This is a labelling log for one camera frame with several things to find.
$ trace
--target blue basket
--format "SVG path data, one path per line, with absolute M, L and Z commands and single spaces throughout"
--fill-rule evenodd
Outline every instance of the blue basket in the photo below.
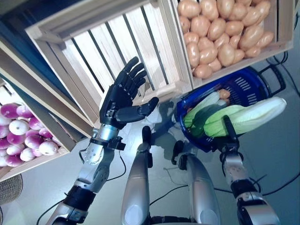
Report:
M 275 92 L 270 90 L 267 81 L 262 76 L 262 73 L 268 69 L 271 69 L 274 72 L 280 84 L 280 88 Z M 188 108 L 195 107 L 206 96 L 219 89 L 230 91 L 229 100 L 231 105 L 249 106 L 258 101 L 270 98 L 284 90 L 285 82 L 281 73 L 274 66 L 269 66 L 259 72 L 252 67 L 247 67 L 200 87 L 183 97 L 183 99 L 177 103 L 177 120 L 180 123 L 184 136 L 193 145 L 205 152 L 211 150 L 215 151 L 217 149 L 216 144 L 213 142 L 213 138 L 206 135 L 201 138 L 193 137 L 184 126 L 183 118 L 187 114 Z

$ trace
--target cable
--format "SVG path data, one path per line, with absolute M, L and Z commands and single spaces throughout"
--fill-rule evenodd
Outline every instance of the cable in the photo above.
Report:
M 61 203 L 63 200 L 60 200 L 58 203 L 55 203 L 53 206 L 51 206 L 49 209 L 47 209 L 45 212 L 43 212 L 42 215 L 40 215 L 40 217 L 37 219 L 37 223 L 36 225 L 39 224 L 39 221 L 41 220 L 41 218 L 48 212 L 50 211 L 52 208 L 54 208 L 55 206 L 57 206 L 59 203 Z
M 124 165 L 124 172 L 120 175 L 120 176 L 117 176 L 117 177 L 114 177 L 114 178 L 111 178 L 111 179 L 108 179 L 107 181 L 110 181 L 110 180 L 114 180 L 114 179 L 117 179 L 117 178 L 119 178 L 119 177 L 121 177 L 121 176 L 123 176 L 125 173 L 126 173 L 126 165 L 125 165 L 125 162 L 124 162 L 124 160 L 122 159 L 122 156 L 121 156 L 121 154 L 120 154 L 120 150 L 119 150 L 119 155 L 120 155 L 120 159 L 122 160 L 122 163 L 123 163 L 123 165 Z
M 78 152 L 78 154 L 79 154 L 79 157 L 80 157 L 80 159 L 81 159 L 81 161 L 82 161 L 82 163 L 84 163 L 84 159 L 83 159 L 83 156 L 82 156 L 82 152 L 84 152 L 84 151 L 86 151 L 86 149 L 82 149 L 82 150 L 80 150 L 79 152 Z
M 273 56 L 273 59 L 276 61 L 276 63 L 270 62 L 269 59 L 266 59 L 266 61 L 267 61 L 270 65 L 272 65 L 272 66 L 278 66 L 278 65 L 281 65 L 281 66 L 282 66 L 282 68 L 285 70 L 286 74 L 290 77 L 290 79 L 291 79 L 291 81 L 292 81 L 292 84 L 293 84 L 293 87 L 294 87 L 294 89 L 295 89 L 297 95 L 300 97 L 300 91 L 298 90 L 297 85 L 296 85 L 296 83 L 295 83 L 295 81 L 294 81 L 292 75 L 291 75 L 290 72 L 287 70 L 287 68 L 283 65 L 283 64 L 287 61 L 288 58 L 289 58 L 289 54 L 288 54 L 287 51 L 285 51 L 285 52 L 284 52 L 284 56 L 283 56 L 283 58 L 282 58 L 281 61 L 279 61 L 278 58 L 277 58 L 276 56 Z
M 230 194 L 233 193 L 232 191 L 228 191 L 228 190 L 224 190 L 224 189 L 220 189 L 220 188 L 216 188 L 216 187 L 214 187 L 214 189 L 215 189 L 216 191 L 227 192 L 227 193 L 230 193 Z
M 300 91 L 298 90 L 297 85 L 296 85 L 294 79 L 292 78 L 292 75 L 290 74 L 290 72 L 287 70 L 287 68 L 284 65 L 281 64 L 281 66 L 286 71 L 286 74 L 290 77 L 292 84 L 294 86 L 294 89 L 295 89 L 297 95 L 300 97 Z
M 257 186 L 258 186 L 258 188 L 259 188 L 259 190 L 258 190 L 259 193 L 261 193 L 262 188 L 261 188 L 261 185 L 260 185 L 258 182 L 261 181 L 261 180 L 262 180 L 263 178 L 265 178 L 266 176 L 267 176 L 267 174 L 263 175 L 261 178 L 257 179 L 257 180 L 253 183 L 253 185 L 257 184 Z
M 82 155 L 81 155 L 81 153 L 82 153 L 83 151 L 85 151 L 85 150 L 80 150 L 80 151 L 79 151 L 79 156 L 80 156 L 80 159 L 81 159 L 82 163 L 84 163 L 84 159 L 83 159 L 83 157 L 82 157 Z M 127 170 L 127 169 L 126 169 L 126 165 L 125 165 L 125 162 L 124 162 L 124 160 L 123 160 L 123 158 L 122 158 L 122 156 L 121 156 L 121 154 L 120 154 L 120 151 L 119 151 L 119 155 L 120 155 L 120 159 L 121 159 L 121 161 L 122 161 L 122 163 L 123 163 L 123 165 L 124 165 L 124 172 L 123 172 L 120 176 L 117 176 L 117 177 L 108 179 L 107 181 L 117 179 L 117 178 L 123 176 L 123 175 L 126 173 L 126 170 Z M 41 218 L 42 218 L 49 210 L 51 210 L 53 207 L 57 206 L 57 205 L 58 205 L 60 202 L 62 202 L 63 200 L 59 201 L 58 203 L 54 204 L 54 205 L 51 206 L 49 209 L 47 209 L 45 212 L 43 212 L 43 214 L 37 219 L 36 225 L 39 224 L 40 219 L 41 219 Z
M 82 152 L 84 152 L 84 151 L 86 151 L 85 149 L 83 149 L 83 150 L 80 150 L 79 152 L 78 152 L 78 154 L 79 154 L 79 157 L 80 157 L 80 159 L 81 159 L 81 161 L 82 161 L 82 163 L 84 163 L 84 159 L 83 159 L 83 156 L 82 156 Z M 114 180 L 114 179 L 117 179 L 117 178 L 120 178 L 121 176 L 123 176 L 125 173 L 126 173 L 126 170 L 127 170 L 127 168 L 126 168 L 126 165 L 125 165 L 125 162 L 124 162 L 124 160 L 123 160 L 123 158 L 122 158 L 122 156 L 121 156 L 121 154 L 120 154 L 120 150 L 119 150 L 119 155 L 120 155 L 120 159 L 121 159 L 121 161 L 122 161 L 122 163 L 123 163 L 123 165 L 124 165 L 124 172 L 120 175 L 120 176 L 117 176 L 117 177 L 114 177 L 114 178 L 111 178 L 111 179 L 108 179 L 107 181 L 111 181 L 111 180 Z
M 176 187 L 176 188 L 172 189 L 171 191 L 167 192 L 167 193 L 164 194 L 163 196 L 161 196 L 161 197 L 157 198 L 156 200 L 152 201 L 152 202 L 149 204 L 149 206 L 151 206 L 152 204 L 154 204 L 154 203 L 157 202 L 158 200 L 162 199 L 163 197 L 166 197 L 166 196 L 167 196 L 168 194 L 170 194 L 172 191 L 175 191 L 175 190 L 177 190 L 177 189 L 179 189 L 179 188 L 183 188 L 183 187 L 187 187 L 187 186 L 188 186 L 188 185 L 182 185 L 182 186 L 179 186 L 179 187 Z
M 300 172 L 299 172 L 296 176 L 294 176 L 291 180 L 289 180 L 289 181 L 286 182 L 284 185 L 282 185 L 281 187 L 277 188 L 277 189 L 274 190 L 274 191 L 265 193 L 265 194 L 263 194 L 263 196 L 268 196 L 268 195 L 271 195 L 271 194 L 276 193 L 277 191 L 280 191 L 281 189 L 285 188 L 285 187 L 288 186 L 290 183 L 292 183 L 294 180 L 296 180 L 299 176 L 300 176 Z
M 298 13 L 296 14 L 296 19 L 295 19 L 295 24 L 294 24 L 294 30 L 296 30 L 296 27 L 297 27 L 297 25 L 298 25 L 298 20 L 299 20 L 299 15 L 298 15 Z
M 277 59 L 276 56 L 273 56 L 273 58 L 276 61 L 276 63 L 272 63 L 272 62 L 270 62 L 269 59 L 266 59 L 267 63 L 269 63 L 272 66 L 278 66 L 278 65 L 283 64 L 283 63 L 285 63 L 287 61 L 287 59 L 289 58 L 289 53 L 287 51 L 285 51 L 284 55 L 283 55 L 283 58 L 282 58 L 282 60 L 280 62 L 279 62 L 279 60 Z

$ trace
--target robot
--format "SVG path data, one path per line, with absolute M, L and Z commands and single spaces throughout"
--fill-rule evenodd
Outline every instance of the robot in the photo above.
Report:
M 144 119 L 158 104 L 149 102 L 132 106 L 138 88 L 145 83 L 144 65 L 131 59 L 110 86 L 100 108 L 101 127 L 93 130 L 86 149 L 84 164 L 66 198 L 59 203 L 46 225 L 82 224 L 96 194 L 107 181 L 115 150 L 124 150 L 118 133 L 127 123 Z M 243 156 L 238 152 L 239 141 L 229 117 L 224 117 L 229 136 L 218 139 L 220 160 L 227 183 L 236 199 L 241 225 L 279 225 L 280 221 L 263 196 L 251 182 Z M 190 218 L 151 217 L 149 212 L 148 168 L 152 167 L 151 130 L 142 129 L 142 144 L 132 164 L 124 193 L 121 223 L 123 225 L 220 225 L 220 211 L 210 176 L 201 161 L 192 153 L 184 153 L 183 142 L 177 141 L 172 163 L 188 173 Z

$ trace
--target wicker basket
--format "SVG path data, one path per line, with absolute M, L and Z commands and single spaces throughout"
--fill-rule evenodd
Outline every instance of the wicker basket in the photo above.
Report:
M 22 175 L 20 174 L 0 182 L 0 205 L 15 200 L 17 197 L 19 197 L 22 189 L 23 179 Z

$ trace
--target white floor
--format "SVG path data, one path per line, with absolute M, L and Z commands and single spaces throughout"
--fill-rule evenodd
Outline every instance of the white floor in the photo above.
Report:
M 300 47 L 299 26 L 295 33 L 295 48 L 289 52 L 286 65 L 294 77 L 298 88 L 300 84 Z M 266 64 L 256 64 L 261 69 Z M 284 184 L 300 170 L 300 100 L 291 87 L 289 78 L 287 89 L 279 94 L 286 99 L 287 108 L 277 118 L 261 126 L 257 130 L 245 134 L 240 139 L 240 151 L 245 156 L 245 166 L 254 179 L 265 177 L 261 182 L 262 192 L 266 193 Z M 120 135 L 127 144 L 122 156 L 127 165 L 127 173 L 104 185 L 90 207 L 85 225 L 117 225 L 120 224 L 120 208 L 122 196 L 133 162 L 136 148 L 141 143 L 141 130 L 149 125 L 153 132 L 164 128 L 164 123 L 172 115 L 175 107 L 173 102 L 160 106 L 148 119 L 127 125 Z M 185 174 L 174 168 L 170 162 L 171 152 L 176 140 L 184 137 L 178 124 L 169 130 L 162 129 L 157 135 L 155 146 L 151 148 L 153 154 L 153 168 L 149 170 L 150 200 L 163 195 L 170 189 L 177 187 L 171 182 L 165 168 L 169 169 L 175 183 L 184 183 Z M 2 205 L 4 214 L 3 225 L 34 225 L 39 215 L 54 203 L 64 198 L 81 167 L 78 151 L 87 146 L 88 141 L 80 142 L 74 150 L 59 159 L 41 165 L 23 173 L 24 188 L 20 197 L 12 203 Z M 209 171 L 215 187 L 229 189 L 222 174 L 219 153 L 204 153 L 193 149 L 203 161 Z M 123 165 L 116 152 L 111 164 L 110 177 L 123 172 Z M 285 189 L 270 195 L 267 200 L 278 214 L 283 225 L 300 224 L 300 180 Z M 236 204 L 231 194 L 217 192 L 221 209 L 222 224 L 237 225 Z M 44 225 L 50 213 L 42 218 Z M 150 207 L 151 215 L 169 215 L 178 217 L 189 216 L 188 189 L 178 189 L 164 199 Z

